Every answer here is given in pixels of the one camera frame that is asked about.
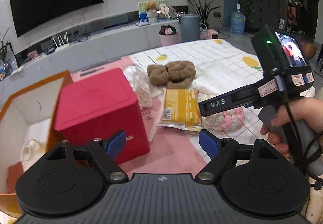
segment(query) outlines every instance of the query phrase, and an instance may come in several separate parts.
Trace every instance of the wall socket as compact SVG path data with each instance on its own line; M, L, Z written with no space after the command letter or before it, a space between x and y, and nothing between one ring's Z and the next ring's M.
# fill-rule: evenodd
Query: wall socket
M221 18L221 13L220 12L213 12L213 17L214 18Z

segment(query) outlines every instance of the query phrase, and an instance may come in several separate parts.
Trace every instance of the pink placemat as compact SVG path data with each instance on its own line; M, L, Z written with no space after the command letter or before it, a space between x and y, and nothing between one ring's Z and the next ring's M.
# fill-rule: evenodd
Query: pink placemat
M72 74L74 82L106 72L113 68L125 69L133 64L129 56L120 60L95 67L99 69L95 73L81 77L81 73ZM120 165L129 177L133 173L191 173L193 177L206 165L202 156L186 137L185 132L174 128L154 127L156 115L160 109L161 102L158 98L153 99L153 106L142 109L143 121L146 134L154 135L150 143L150 152L144 156L132 159Z

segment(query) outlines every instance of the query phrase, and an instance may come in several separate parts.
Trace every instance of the hand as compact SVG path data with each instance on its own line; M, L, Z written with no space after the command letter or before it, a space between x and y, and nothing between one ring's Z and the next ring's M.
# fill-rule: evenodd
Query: hand
M289 106L295 121L305 120L316 133L323 131L323 102L306 97L298 101L290 102ZM282 126L288 122L290 122L290 119L286 107L281 106L276 116L272 119L271 125ZM274 145L285 158L290 158L288 145L281 142L279 135L270 132L266 125L262 126L260 132L262 135L269 133L268 142ZM323 146L323 138L319 139L319 143L320 146Z

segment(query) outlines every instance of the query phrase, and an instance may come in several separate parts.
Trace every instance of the open cardboard box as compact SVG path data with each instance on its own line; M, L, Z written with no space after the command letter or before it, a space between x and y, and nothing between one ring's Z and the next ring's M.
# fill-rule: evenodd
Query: open cardboard box
M53 129L54 115L61 88L70 83L68 70L55 74L11 95L0 112L0 211L12 217L22 215L16 194L9 192L23 173L24 142L36 138L46 143L48 151L62 140Z

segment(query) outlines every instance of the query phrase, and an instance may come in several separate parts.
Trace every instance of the gray trash can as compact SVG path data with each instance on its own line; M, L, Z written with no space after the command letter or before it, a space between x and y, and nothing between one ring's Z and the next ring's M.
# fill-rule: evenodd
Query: gray trash can
M180 15L181 42L200 40L200 16L197 14Z

